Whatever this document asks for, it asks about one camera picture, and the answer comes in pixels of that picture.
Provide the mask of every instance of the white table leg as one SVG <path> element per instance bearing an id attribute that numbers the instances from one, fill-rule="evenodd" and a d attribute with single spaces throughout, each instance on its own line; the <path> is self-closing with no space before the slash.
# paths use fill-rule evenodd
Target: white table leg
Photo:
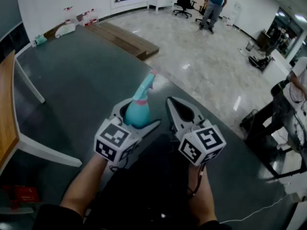
<path id="1" fill-rule="evenodd" d="M 80 167 L 82 165 L 82 162 L 79 159 L 73 158 L 61 152 L 50 149 L 21 133 L 19 139 L 20 140 L 17 144 L 17 148 L 27 153 L 30 153 L 34 156 L 74 167 Z"/>
<path id="2" fill-rule="evenodd" d="M 30 207 L 21 207 L 17 209 L 0 207 L 0 215 L 23 215 L 23 214 L 32 214 L 33 212 L 34 210 Z"/>
<path id="3" fill-rule="evenodd" d="M 29 87 L 29 89 L 32 91 L 32 93 L 36 96 L 36 98 L 41 102 L 44 103 L 45 99 L 44 97 L 38 92 L 38 90 L 36 89 L 36 87 L 32 84 L 32 82 L 29 80 L 28 76 L 26 75 L 26 73 L 24 72 L 24 70 L 22 69 L 22 67 L 19 64 L 19 61 L 17 60 L 17 58 L 15 58 L 15 69 L 17 70 L 17 72 L 19 73 L 19 75 L 21 76 L 21 78 L 23 79 L 23 81 L 25 82 L 25 84 Z"/>

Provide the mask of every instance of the wooden plank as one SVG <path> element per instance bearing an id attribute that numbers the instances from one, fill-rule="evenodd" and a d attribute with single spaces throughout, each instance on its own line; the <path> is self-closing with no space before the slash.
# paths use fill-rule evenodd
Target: wooden plank
<path id="1" fill-rule="evenodd" d="M 113 24 L 110 24 L 108 22 L 104 22 L 101 24 L 93 25 L 93 27 L 96 28 L 96 30 L 101 30 L 105 33 L 108 33 L 110 35 L 114 35 L 121 40 L 125 42 L 129 42 L 131 45 L 135 46 L 136 48 L 142 49 L 146 51 L 146 55 L 143 57 L 139 57 L 139 59 L 145 60 L 149 58 L 150 56 L 156 54 L 159 52 L 159 47 L 148 42 L 147 40 L 128 32 L 118 26 L 115 26 Z"/>
<path id="2" fill-rule="evenodd" d="M 146 48 L 146 50 L 148 50 L 150 53 L 151 51 L 155 51 L 157 49 L 159 49 L 158 46 L 154 45 L 153 43 L 129 32 L 129 31 L 126 31 L 116 25 L 113 25 L 113 24 L 110 24 L 108 22 L 104 22 L 104 23 L 101 23 L 99 25 L 97 25 L 101 28 L 104 28 L 105 30 L 108 30 L 109 32 L 113 32 L 113 33 L 116 33 L 116 35 L 118 37 L 120 37 L 121 39 L 123 40 L 128 40 L 131 44 L 133 44 L 134 46 L 140 48 L 140 47 L 144 47 Z"/>
<path id="3" fill-rule="evenodd" d="M 120 48 L 124 49 L 128 53 L 132 54 L 133 56 L 143 60 L 143 58 L 146 57 L 145 50 L 139 49 L 129 42 L 122 40 L 121 38 L 117 37 L 116 35 L 113 35 L 97 26 L 91 25 L 86 27 L 88 30 L 92 31 L 96 35 L 105 38 L 106 40 L 110 41 L 111 43 L 119 46 Z"/>
<path id="4" fill-rule="evenodd" d="M 0 167 L 19 141 L 13 103 L 14 57 L 12 51 L 0 64 Z"/>

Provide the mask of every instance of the gray pants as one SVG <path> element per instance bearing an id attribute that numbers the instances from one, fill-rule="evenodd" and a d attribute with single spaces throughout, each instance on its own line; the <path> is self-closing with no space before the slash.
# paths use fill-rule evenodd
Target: gray pants
<path id="1" fill-rule="evenodd" d="M 206 6 L 205 14 L 202 17 L 202 24 L 206 25 L 206 22 L 213 11 L 213 15 L 209 24 L 209 27 L 213 28 L 214 24 L 217 22 L 217 19 L 219 18 L 220 13 L 222 12 L 222 9 L 223 7 L 221 5 L 214 4 L 209 0 Z"/>

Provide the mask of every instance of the hand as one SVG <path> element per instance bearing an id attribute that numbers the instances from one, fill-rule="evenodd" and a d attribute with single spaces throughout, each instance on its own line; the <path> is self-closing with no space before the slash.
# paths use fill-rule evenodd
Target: hand
<path id="1" fill-rule="evenodd" d="M 190 165 L 189 167 L 189 188 L 195 190 L 198 184 L 200 166 Z M 201 178 L 201 184 L 195 196 L 189 200 L 189 208 L 191 213 L 199 219 L 198 226 L 216 220 L 214 213 L 213 195 L 207 176 L 207 169 L 205 167 Z"/>

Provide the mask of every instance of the teal spray bottle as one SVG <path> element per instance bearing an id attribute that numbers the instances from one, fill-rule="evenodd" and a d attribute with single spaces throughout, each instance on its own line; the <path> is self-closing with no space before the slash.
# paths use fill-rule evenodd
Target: teal spray bottle
<path id="1" fill-rule="evenodd" d="M 147 92 L 149 88 L 153 87 L 153 81 L 156 75 L 156 71 L 151 71 L 134 94 L 133 101 L 130 103 L 125 113 L 124 123 L 126 125 L 132 125 L 135 128 L 142 128 L 150 123 Z"/>

